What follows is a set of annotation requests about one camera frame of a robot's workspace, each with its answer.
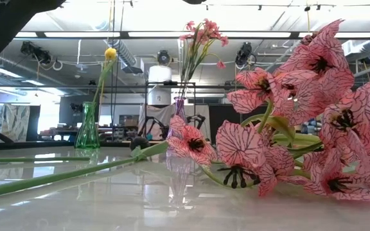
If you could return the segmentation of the yellow artificial tulip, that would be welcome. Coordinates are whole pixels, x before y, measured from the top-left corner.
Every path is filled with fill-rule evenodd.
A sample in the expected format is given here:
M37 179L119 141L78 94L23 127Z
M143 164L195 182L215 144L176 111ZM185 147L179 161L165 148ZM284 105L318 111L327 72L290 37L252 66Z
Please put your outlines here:
M99 103L99 97L100 97L100 92L102 89L102 85L104 84L104 81L108 75L108 73L111 71L112 66L114 65L115 61L117 58L117 50L114 48L108 48L105 50L105 61L103 63L103 69L101 71L96 92L93 98L93 103L98 104Z

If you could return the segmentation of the white cylindrical tank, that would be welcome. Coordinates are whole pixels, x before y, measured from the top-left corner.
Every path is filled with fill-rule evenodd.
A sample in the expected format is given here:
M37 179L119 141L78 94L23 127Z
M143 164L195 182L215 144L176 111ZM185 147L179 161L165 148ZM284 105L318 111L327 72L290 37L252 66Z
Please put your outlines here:
M170 105L171 89L163 88L164 82L172 79L172 69L163 65L150 67L148 75L147 102L149 105Z

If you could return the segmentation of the white glossy table sheet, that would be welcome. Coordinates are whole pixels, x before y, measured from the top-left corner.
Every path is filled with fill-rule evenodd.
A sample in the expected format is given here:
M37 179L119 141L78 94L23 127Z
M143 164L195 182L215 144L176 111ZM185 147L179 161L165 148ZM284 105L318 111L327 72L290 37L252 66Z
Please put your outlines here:
M370 231L370 202L279 184L229 189L188 158L144 162L0 196L0 231Z

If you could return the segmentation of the purple glass vase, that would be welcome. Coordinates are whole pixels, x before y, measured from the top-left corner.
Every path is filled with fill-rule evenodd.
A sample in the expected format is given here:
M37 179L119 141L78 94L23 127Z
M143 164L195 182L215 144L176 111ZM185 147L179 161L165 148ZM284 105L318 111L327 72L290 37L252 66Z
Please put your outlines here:
M180 141L184 141L184 127L187 125L187 119L184 109L184 97L174 97L175 100L175 112L172 115L172 118L179 117L180 120L178 123L174 122L173 125L169 125L169 131L167 138L176 137Z

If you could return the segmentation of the ceiling light bar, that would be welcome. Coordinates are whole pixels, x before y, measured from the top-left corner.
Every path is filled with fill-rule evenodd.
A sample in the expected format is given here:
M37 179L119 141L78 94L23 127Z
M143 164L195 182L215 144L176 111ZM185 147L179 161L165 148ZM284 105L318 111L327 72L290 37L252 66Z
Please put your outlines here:
M20 31L17 39L177 39L186 31ZM299 40L309 33L304 31L224 31L229 39ZM370 40L370 31L340 31L337 39Z

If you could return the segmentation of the green glass vase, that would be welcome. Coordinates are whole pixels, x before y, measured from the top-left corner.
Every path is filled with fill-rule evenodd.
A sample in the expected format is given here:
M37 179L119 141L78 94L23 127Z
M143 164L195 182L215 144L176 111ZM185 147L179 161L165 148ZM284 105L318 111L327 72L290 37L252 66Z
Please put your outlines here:
M87 101L83 103L84 116L82 125L75 139L75 148L81 150L95 150L100 148L100 139L95 121L96 103Z

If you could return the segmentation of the pink artificial flower bunch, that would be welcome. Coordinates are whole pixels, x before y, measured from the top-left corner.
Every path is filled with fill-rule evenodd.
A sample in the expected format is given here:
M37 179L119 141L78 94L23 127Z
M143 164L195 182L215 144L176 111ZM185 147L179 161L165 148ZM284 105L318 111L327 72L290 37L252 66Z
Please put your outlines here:
M188 88L188 83L193 77L197 67L207 56L214 56L217 59L216 66L219 69L225 69L226 65L222 59L209 52L211 45L220 41L221 46L228 45L228 37L222 35L217 23L204 19L198 24L194 21L189 21L185 27L187 34L179 37L180 44L182 45L182 57L180 59L180 78L181 87L179 88L178 97L183 98Z
M305 36L273 72L239 72L228 93L234 110L264 114L224 121L215 143L179 115L170 120L168 149L202 167L222 164L223 185L256 186L266 196L280 183L338 200L370 201L370 81L354 88L336 34L340 21Z

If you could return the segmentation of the black cabinet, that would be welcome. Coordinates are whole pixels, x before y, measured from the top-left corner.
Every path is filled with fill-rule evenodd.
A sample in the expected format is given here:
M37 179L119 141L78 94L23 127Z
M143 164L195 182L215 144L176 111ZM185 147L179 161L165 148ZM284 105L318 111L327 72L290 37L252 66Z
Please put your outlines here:
M211 142L216 143L216 134L219 127L223 124L225 120L228 120L232 123L240 124L250 116L256 114L264 114L267 109L267 105L264 104L248 114L239 114L230 104L222 105L209 105L209 123L211 129Z

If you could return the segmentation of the black tripod stand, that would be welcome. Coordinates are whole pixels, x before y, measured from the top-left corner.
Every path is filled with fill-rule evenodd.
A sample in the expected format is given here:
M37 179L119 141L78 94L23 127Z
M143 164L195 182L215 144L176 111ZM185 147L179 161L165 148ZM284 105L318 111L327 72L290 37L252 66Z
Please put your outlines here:
M150 146L163 143L163 141L149 141ZM16 150L26 148L47 148L47 147L62 147L62 146L74 146L72 142L66 141L30 141L30 142L13 142L5 143L0 142L0 150ZM100 147L130 147L130 142L101 142Z

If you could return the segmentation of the grey spiral air duct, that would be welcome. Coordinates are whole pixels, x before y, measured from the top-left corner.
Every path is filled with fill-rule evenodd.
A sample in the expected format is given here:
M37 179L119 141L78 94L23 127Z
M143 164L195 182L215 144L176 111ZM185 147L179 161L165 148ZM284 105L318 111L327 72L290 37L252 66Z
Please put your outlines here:
M127 74L142 74L144 63L137 59L122 40L105 40L106 45L117 50L121 70Z

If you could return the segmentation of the large silver air duct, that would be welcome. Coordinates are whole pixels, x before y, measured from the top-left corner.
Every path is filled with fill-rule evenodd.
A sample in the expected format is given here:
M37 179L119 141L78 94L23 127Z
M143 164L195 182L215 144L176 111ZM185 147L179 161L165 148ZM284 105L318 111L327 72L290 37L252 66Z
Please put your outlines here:
M370 40L348 40L342 44L348 61L359 60L370 56Z

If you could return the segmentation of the leaf patterned curtain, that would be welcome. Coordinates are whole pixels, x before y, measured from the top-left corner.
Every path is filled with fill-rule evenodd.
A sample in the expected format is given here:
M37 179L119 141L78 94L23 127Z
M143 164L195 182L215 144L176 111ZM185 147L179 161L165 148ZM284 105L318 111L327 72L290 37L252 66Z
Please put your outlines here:
M0 133L14 142L26 140L30 106L0 105Z

